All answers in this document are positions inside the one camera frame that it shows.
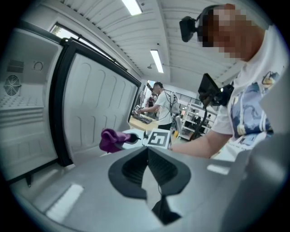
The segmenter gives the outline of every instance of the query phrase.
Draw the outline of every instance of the workbench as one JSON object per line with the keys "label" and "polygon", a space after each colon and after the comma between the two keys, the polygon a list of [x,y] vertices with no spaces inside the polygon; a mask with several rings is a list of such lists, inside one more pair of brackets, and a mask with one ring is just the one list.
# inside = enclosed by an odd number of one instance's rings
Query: workbench
{"label": "workbench", "polygon": [[130,118],[129,124],[132,127],[139,129],[139,130],[142,130],[142,131],[151,131],[153,128],[158,128],[158,121],[156,121],[156,120],[153,120],[151,123],[146,124],[146,123],[143,123],[143,122],[133,118],[132,116]]}

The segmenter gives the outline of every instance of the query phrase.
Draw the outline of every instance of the window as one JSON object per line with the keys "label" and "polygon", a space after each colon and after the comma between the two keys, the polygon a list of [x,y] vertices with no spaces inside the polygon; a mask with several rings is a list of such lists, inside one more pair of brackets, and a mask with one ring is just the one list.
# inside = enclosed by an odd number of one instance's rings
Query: window
{"label": "window", "polygon": [[62,26],[60,24],[55,24],[54,27],[50,30],[51,33],[55,34],[56,36],[60,38],[74,38],[79,40],[80,42],[84,43],[85,45],[91,47],[92,49],[96,50],[98,53],[102,54],[103,56],[107,57],[111,61],[113,61],[115,64],[120,66],[122,69],[127,70],[124,68],[120,63],[118,63],[113,57],[102,51],[100,48],[98,48],[96,45],[88,41],[86,38],[84,38],[81,34],[78,34],[65,26]]}

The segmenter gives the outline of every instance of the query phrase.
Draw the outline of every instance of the metal rack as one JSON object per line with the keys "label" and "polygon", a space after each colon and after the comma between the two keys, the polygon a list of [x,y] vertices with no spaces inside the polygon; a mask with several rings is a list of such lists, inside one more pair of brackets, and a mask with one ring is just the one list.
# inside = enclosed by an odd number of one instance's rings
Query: metal rack
{"label": "metal rack", "polygon": [[[197,114],[197,113],[193,113],[193,112],[191,112],[191,109],[197,109],[197,110],[203,110],[203,108],[201,107],[201,106],[194,106],[193,104],[189,104],[188,106],[187,106],[187,108],[186,108],[186,112],[185,112],[185,115],[184,115],[184,119],[182,120],[182,132],[184,131],[184,130],[188,130],[188,131],[190,131],[190,132],[195,132],[195,130],[194,129],[192,129],[192,128],[188,128],[188,127],[186,127],[185,126],[185,122],[191,122],[191,123],[195,123],[195,122],[193,122],[193,121],[191,121],[190,119],[188,119],[188,115],[196,115],[196,116],[199,116],[199,117],[201,117],[201,121],[203,120],[203,117],[202,116],[200,116],[199,114]],[[211,114],[213,114],[213,115],[217,115],[217,113],[216,112],[212,112],[212,111],[210,111],[210,113]],[[206,132],[204,133],[204,134],[202,134],[202,136],[203,135],[205,135],[209,130],[210,130],[210,127],[208,127],[208,126],[202,126],[203,128],[205,128],[206,129]],[[179,133],[179,135],[178,135],[178,138],[180,137],[180,138],[183,138],[183,139],[186,139],[186,140],[189,140],[190,139],[190,137],[191,137],[191,134],[189,134],[189,135],[187,135],[187,134],[183,134],[183,133]]]}

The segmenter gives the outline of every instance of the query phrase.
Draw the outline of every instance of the fluorescent light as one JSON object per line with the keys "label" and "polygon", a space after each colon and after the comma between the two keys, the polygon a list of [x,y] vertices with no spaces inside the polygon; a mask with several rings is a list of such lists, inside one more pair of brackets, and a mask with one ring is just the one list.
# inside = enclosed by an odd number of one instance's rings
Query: fluorescent light
{"label": "fluorescent light", "polygon": [[139,15],[142,13],[136,0],[122,0],[131,15]]}
{"label": "fluorescent light", "polygon": [[164,73],[163,72],[163,68],[162,68],[162,64],[161,64],[161,60],[160,60],[160,57],[159,57],[158,50],[151,50],[151,55],[153,56],[153,59],[155,61],[156,67],[158,69],[158,72]]}

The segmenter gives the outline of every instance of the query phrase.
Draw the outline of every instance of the graphic print shirt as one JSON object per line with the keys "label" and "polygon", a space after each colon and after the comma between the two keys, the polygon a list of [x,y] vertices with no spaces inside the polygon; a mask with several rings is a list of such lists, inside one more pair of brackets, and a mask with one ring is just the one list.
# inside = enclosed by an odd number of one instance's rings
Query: graphic print shirt
{"label": "graphic print shirt", "polygon": [[279,80],[288,64],[288,48],[279,30],[270,26],[259,51],[234,80],[228,106],[220,107],[212,126],[217,133],[233,135],[220,156],[231,154],[234,161],[240,151],[249,150],[272,136],[270,122],[259,102]]}

